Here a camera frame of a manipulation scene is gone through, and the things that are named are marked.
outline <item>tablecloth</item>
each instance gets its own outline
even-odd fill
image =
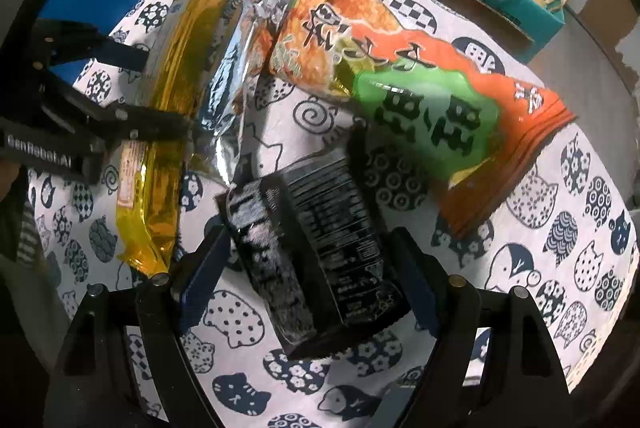
[[[405,27],[453,43],[481,70],[542,86],[486,33],[436,0],[383,1]],[[151,47],[171,3],[140,0],[114,28],[113,39]],[[137,72],[89,61],[75,87],[101,104],[131,102],[139,79]],[[249,103],[241,169],[258,177],[287,166],[344,137],[353,119],[278,78],[261,77]],[[568,385],[575,387],[618,318],[638,266],[629,214],[578,125],[560,131],[500,208],[460,241],[449,235],[411,162],[375,137],[369,137],[367,148],[369,189],[388,227],[407,227],[424,252],[477,287],[526,286],[553,337]],[[29,198],[70,316],[87,284],[123,289],[140,281],[115,256],[123,251],[114,216],[119,159],[118,149],[96,186],[30,170]],[[196,173],[184,175],[178,257],[201,242],[207,222],[218,213],[213,196],[221,191]],[[143,400],[150,413],[164,417],[140,333],[129,329],[128,337]],[[481,375],[488,340],[489,331],[478,332],[469,381]],[[417,328],[410,313],[345,353],[288,361],[262,301],[237,260],[230,260],[201,323],[182,343],[227,426],[356,428],[367,423],[389,383],[415,379],[434,339]]]

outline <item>cat pattern tablecloth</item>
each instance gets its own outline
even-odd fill
[[[542,85],[481,29],[435,0],[383,0],[402,25],[453,43],[483,72],[500,72]],[[140,0],[113,30],[113,38],[150,48],[172,0]],[[101,104],[132,102],[138,72],[89,61],[75,87]],[[249,101],[239,165],[255,178],[320,151],[345,137],[354,118],[279,78],[260,78]],[[449,273],[477,287],[529,289],[549,328],[570,389],[593,362],[629,294],[636,268],[636,233],[602,162],[577,125],[560,131],[498,210],[464,239],[453,239],[418,167],[392,145],[370,137],[367,190],[389,228],[409,229],[424,252]],[[124,265],[115,225],[120,150],[105,163],[101,181],[87,186],[30,170],[46,256],[60,273],[58,293],[70,316],[87,284],[109,289],[140,283]],[[218,214],[223,188],[187,172],[176,256],[196,249]],[[482,372],[488,330],[479,331],[468,380]],[[434,339],[410,313],[368,342],[319,361],[289,361],[262,301],[237,258],[229,261],[201,323],[182,339],[203,390],[226,426],[361,427],[386,386],[411,381],[427,362]],[[153,387],[139,332],[129,331],[132,368],[146,410],[164,412]]]

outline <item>yellow snack package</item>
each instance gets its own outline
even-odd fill
[[[226,0],[174,0],[151,48],[136,104],[193,116],[203,71]],[[125,243],[118,257],[151,277],[166,272],[178,224],[185,141],[125,141],[116,224]]]

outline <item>black snack package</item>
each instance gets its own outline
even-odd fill
[[[408,312],[344,146],[223,196],[220,209],[284,352],[322,358]]]

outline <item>person's hand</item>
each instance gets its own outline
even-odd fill
[[[20,171],[20,164],[0,159],[0,202],[4,200],[11,185],[14,183],[15,177]]]

